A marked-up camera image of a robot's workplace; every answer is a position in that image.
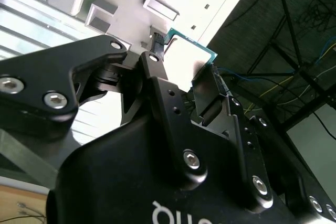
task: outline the rectangular slot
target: rectangular slot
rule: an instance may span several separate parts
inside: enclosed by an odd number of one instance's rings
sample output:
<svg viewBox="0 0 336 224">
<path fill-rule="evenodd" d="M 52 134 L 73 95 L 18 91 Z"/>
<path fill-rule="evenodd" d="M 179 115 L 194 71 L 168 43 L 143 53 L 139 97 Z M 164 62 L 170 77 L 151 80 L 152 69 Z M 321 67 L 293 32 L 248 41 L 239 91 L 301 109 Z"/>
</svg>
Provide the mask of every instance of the rectangular slot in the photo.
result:
<svg viewBox="0 0 336 224">
<path fill-rule="evenodd" d="M 167 21 L 174 21 L 176 17 L 179 15 L 178 12 L 170 9 L 169 7 L 161 4 L 156 0 L 145 0 L 143 8 L 149 10 L 150 12 L 154 13 L 155 15 L 158 15 L 159 17 Z"/>
</svg>

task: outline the black metal rod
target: black metal rod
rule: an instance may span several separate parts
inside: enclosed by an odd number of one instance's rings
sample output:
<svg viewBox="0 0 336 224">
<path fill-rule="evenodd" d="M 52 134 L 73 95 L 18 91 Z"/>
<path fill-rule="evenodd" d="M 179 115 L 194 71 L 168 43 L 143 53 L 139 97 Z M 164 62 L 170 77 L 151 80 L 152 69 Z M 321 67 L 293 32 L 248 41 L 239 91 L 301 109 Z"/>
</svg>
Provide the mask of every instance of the black metal rod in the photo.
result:
<svg viewBox="0 0 336 224">
<path fill-rule="evenodd" d="M 272 42 L 271 46 L 273 47 L 273 49 L 281 56 L 283 57 L 283 59 L 294 69 L 294 70 L 298 70 L 299 66 L 295 63 L 295 61 L 292 60 L 292 58 L 290 58 L 288 56 L 288 54 L 286 54 L 285 51 L 283 51 L 276 43 Z"/>
<path fill-rule="evenodd" d="M 270 47 L 270 43 L 272 42 L 272 40 L 276 39 L 276 37 L 278 37 L 279 33 L 281 32 L 281 30 L 282 30 L 282 28 L 285 24 L 285 21 L 286 21 L 286 16 L 283 15 L 283 17 L 281 18 L 277 28 L 274 30 L 271 38 L 268 40 L 267 44 L 265 45 L 265 47 L 260 52 L 257 59 L 253 62 L 252 66 L 249 68 L 247 73 L 252 73 L 256 69 L 256 67 L 259 65 L 259 63 L 261 62 L 261 60 L 264 58 L 265 54 L 267 53 L 267 51 Z"/>
<path fill-rule="evenodd" d="M 295 70 L 299 70 L 299 66 L 286 54 L 286 52 L 284 52 L 277 44 L 272 43 L 271 44 L 272 47 L 274 48 L 274 50 L 276 52 L 278 52 L 280 54 L 280 56 L 282 56 L 284 58 L 284 60 L 290 64 L 290 66 L 292 68 L 294 68 Z M 317 84 L 317 82 L 315 82 L 305 71 L 301 71 L 299 70 L 298 72 L 300 74 L 300 76 L 303 78 L 303 80 L 305 80 L 309 85 L 311 85 L 311 87 L 313 89 L 316 90 L 316 92 L 318 92 L 319 94 L 323 94 L 324 93 L 324 89 L 321 88 L 321 86 L 319 86 Z"/>
<path fill-rule="evenodd" d="M 292 38 L 292 42 L 293 42 L 293 45 L 294 45 L 295 53 L 296 53 L 296 56 L 298 57 L 299 65 L 302 66 L 302 57 L 301 57 L 300 49 L 299 49 L 299 46 L 298 46 L 298 42 L 296 40 L 296 36 L 295 36 L 294 28 L 293 28 L 293 23 L 292 23 L 292 20 L 290 18 L 289 9 L 288 9 L 286 0 L 281 0 L 281 2 L 282 2 L 283 10 L 285 11 L 285 16 L 286 16 L 290 36 Z"/>
<path fill-rule="evenodd" d="M 285 131 L 289 130 L 290 128 L 295 126 L 297 123 L 301 122 L 304 118 L 312 114 L 319 107 L 324 105 L 328 96 L 335 95 L 335 93 L 336 93 L 336 84 L 334 84 L 332 87 L 326 90 L 323 94 L 319 95 L 317 98 L 315 98 L 314 100 L 312 100 L 311 102 L 303 106 L 295 115 L 293 115 L 291 118 L 289 118 L 284 123 L 282 123 L 281 127 Z"/>
<path fill-rule="evenodd" d="M 247 100 L 251 101 L 260 108 L 267 106 L 267 102 L 258 97 L 257 95 L 251 93 L 250 91 L 244 89 L 243 87 L 237 85 L 234 81 L 231 81 L 231 86 L 229 87 L 232 92 L 235 92 Z"/>
<path fill-rule="evenodd" d="M 276 77 L 276 76 L 293 76 L 293 73 L 221 73 L 221 76 L 226 77 L 236 77 L 236 76 L 242 76 L 242 77 Z"/>
</svg>

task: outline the gray wall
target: gray wall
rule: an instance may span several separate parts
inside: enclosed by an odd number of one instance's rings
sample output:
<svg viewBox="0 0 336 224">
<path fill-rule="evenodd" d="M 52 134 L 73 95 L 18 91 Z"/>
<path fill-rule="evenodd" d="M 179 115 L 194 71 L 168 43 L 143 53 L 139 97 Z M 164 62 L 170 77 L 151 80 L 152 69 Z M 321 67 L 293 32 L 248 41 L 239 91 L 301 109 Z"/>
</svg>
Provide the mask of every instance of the gray wall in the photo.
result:
<svg viewBox="0 0 336 224">
<path fill-rule="evenodd" d="M 331 134 L 336 136 L 336 111 L 324 105 L 316 114 Z M 327 134 L 314 115 L 294 126 L 288 134 L 323 189 L 336 204 L 336 140 Z"/>
</svg>

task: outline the yellow cable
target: yellow cable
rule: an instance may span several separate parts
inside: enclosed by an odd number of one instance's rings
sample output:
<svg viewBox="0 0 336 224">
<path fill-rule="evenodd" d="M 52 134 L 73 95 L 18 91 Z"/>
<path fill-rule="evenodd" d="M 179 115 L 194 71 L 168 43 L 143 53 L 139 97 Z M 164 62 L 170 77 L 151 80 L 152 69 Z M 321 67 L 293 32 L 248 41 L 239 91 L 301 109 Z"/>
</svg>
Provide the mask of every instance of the yellow cable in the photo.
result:
<svg viewBox="0 0 336 224">
<path fill-rule="evenodd" d="M 331 47 L 329 47 L 328 50 L 324 52 L 324 54 L 322 55 L 321 59 L 322 59 L 324 56 L 326 56 L 327 53 L 328 53 L 332 48 L 334 48 L 335 46 L 336 46 L 336 43 L 334 43 Z M 289 80 L 292 79 L 293 77 L 294 77 L 294 76 L 291 76 L 291 77 L 287 78 L 286 80 L 280 82 L 279 84 L 281 85 L 281 84 L 285 83 L 286 81 L 289 81 Z M 261 97 L 263 97 L 265 94 L 271 92 L 271 91 L 272 91 L 273 89 L 275 89 L 277 86 L 279 86 L 279 85 L 275 85 L 274 87 L 272 87 L 272 88 L 270 88 L 269 90 L 265 91 L 264 93 L 262 93 L 262 94 L 259 96 L 259 98 L 261 98 Z M 245 111 L 244 115 L 245 115 L 247 112 L 250 111 L 250 109 L 251 109 L 251 107 L 252 107 L 253 105 L 254 105 L 254 103 L 251 103 L 251 104 L 250 104 L 250 106 L 249 106 L 249 107 L 247 108 L 247 110 Z"/>
<path fill-rule="evenodd" d="M 285 83 L 286 81 L 289 81 L 290 79 L 292 79 L 294 76 L 288 77 L 287 79 L 283 80 L 282 82 L 279 83 L 279 85 Z M 275 85 L 272 88 L 270 88 L 269 90 L 265 91 L 264 93 L 262 93 L 259 98 L 263 97 L 265 94 L 271 92 L 273 89 L 275 89 L 276 87 L 278 87 L 279 85 Z M 250 111 L 250 108 L 254 105 L 254 103 L 251 103 L 250 106 L 247 108 L 247 110 L 245 111 L 244 115 Z"/>
<path fill-rule="evenodd" d="M 328 53 L 331 49 L 333 49 L 335 46 L 336 46 L 336 43 L 334 43 L 331 47 L 329 47 L 328 50 L 324 52 L 324 54 L 322 55 L 321 59 L 322 59 L 324 56 L 326 56 L 327 53 Z"/>
</svg>

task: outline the screw hole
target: screw hole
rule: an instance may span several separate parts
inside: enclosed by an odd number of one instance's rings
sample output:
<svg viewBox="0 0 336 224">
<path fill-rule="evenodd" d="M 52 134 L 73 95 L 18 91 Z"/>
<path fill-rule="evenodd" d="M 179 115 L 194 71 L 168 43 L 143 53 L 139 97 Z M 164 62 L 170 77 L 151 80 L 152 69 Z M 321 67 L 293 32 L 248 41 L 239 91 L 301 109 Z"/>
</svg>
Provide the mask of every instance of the screw hole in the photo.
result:
<svg viewBox="0 0 336 224">
<path fill-rule="evenodd" d="M 171 95 L 172 97 L 175 95 L 174 91 L 173 90 L 168 90 L 168 94 Z"/>
<path fill-rule="evenodd" d="M 173 108 L 173 111 L 176 115 L 180 115 L 181 114 L 181 110 L 179 110 L 177 107 Z"/>
<path fill-rule="evenodd" d="M 247 145 L 248 145 L 248 147 L 250 147 L 252 150 L 255 149 L 253 143 L 251 143 L 251 142 L 247 142 Z"/>
<path fill-rule="evenodd" d="M 111 46 L 114 47 L 115 49 L 121 49 L 122 46 L 120 46 L 118 43 L 111 41 Z"/>
<path fill-rule="evenodd" d="M 149 58 L 153 61 L 159 61 L 159 59 L 155 55 L 149 55 Z"/>
<path fill-rule="evenodd" d="M 244 129 L 248 134 L 252 135 L 252 132 L 248 129 L 248 128 L 245 128 Z"/>
</svg>

